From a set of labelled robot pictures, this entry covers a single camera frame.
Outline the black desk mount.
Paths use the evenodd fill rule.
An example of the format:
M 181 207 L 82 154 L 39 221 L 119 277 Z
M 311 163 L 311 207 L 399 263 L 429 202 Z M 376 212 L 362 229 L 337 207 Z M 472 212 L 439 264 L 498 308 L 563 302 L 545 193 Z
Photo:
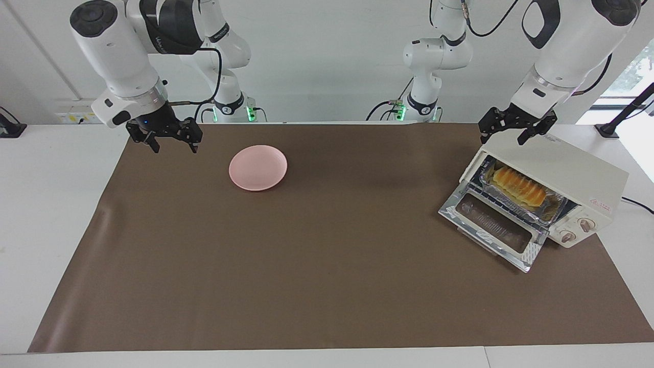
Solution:
M 27 125 L 21 123 L 12 112 L 0 106 L 0 138 L 14 139 L 22 135 Z

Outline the pink round plate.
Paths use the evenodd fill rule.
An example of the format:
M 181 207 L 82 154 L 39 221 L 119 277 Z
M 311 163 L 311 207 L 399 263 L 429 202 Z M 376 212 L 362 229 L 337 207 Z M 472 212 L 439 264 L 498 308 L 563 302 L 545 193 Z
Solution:
M 231 181 L 245 191 L 259 192 L 273 188 L 287 174 L 285 154 L 270 145 L 252 145 L 231 159 L 228 173 Z

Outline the golden sliced bread loaf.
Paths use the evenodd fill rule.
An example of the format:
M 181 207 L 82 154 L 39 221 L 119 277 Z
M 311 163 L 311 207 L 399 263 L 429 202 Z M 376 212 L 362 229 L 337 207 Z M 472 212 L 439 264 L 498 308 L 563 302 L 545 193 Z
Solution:
M 518 202 L 530 207 L 540 207 L 547 197 L 546 189 L 541 184 L 508 166 L 493 173 L 493 182 Z

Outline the black clamp stand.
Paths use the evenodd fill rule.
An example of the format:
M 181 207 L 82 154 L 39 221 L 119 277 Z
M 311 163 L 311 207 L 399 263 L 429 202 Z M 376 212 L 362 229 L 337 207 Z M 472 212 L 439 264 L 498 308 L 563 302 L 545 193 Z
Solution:
M 626 105 L 612 121 L 605 124 L 596 124 L 596 132 L 605 139 L 619 139 L 620 137 L 617 133 L 619 124 L 637 116 L 652 106 L 654 106 L 654 82 L 634 98 L 631 103 Z

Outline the white wall power outlet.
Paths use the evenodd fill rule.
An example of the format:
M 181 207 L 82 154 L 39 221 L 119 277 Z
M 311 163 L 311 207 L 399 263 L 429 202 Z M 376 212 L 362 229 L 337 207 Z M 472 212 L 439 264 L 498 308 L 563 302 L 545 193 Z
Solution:
M 103 124 L 90 106 L 59 106 L 55 115 L 61 124 Z

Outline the glass oven door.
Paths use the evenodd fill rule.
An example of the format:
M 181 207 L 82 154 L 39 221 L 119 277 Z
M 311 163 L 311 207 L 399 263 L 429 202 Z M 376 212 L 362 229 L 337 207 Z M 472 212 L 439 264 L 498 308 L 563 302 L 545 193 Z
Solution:
M 468 238 L 528 273 L 549 229 L 489 186 L 463 181 L 438 213 Z

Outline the brown table mat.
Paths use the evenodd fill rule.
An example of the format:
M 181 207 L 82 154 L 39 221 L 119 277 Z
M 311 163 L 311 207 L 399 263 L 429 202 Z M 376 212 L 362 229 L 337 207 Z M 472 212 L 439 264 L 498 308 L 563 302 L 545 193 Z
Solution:
M 438 214 L 476 126 L 203 132 L 125 144 L 30 352 L 654 342 L 596 236 L 525 274 Z M 252 145 L 287 157 L 271 189 L 229 177 Z

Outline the cream toaster oven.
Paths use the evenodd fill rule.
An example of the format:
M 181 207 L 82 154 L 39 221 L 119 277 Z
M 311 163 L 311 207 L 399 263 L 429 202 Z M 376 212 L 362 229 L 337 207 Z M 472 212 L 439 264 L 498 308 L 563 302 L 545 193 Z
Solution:
M 570 248 L 607 227 L 627 184 L 628 173 L 591 153 L 551 135 L 538 135 L 519 145 L 516 131 L 493 135 L 477 151 L 460 182 L 489 186 L 503 193 L 527 214 L 549 229 L 549 238 L 561 245 L 561 231 L 576 235 Z M 540 207 L 518 202 L 493 182 L 493 173 L 508 166 L 541 184 L 547 197 Z M 584 233 L 577 221 L 589 218 L 597 231 Z

